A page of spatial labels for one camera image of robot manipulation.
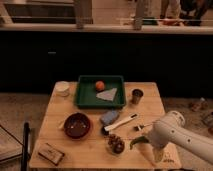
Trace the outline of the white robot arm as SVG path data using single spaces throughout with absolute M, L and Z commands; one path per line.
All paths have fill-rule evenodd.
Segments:
M 213 165 L 213 139 L 184 128 L 185 118 L 178 111 L 169 111 L 153 122 L 147 134 L 150 144 L 162 149 L 174 143 Z

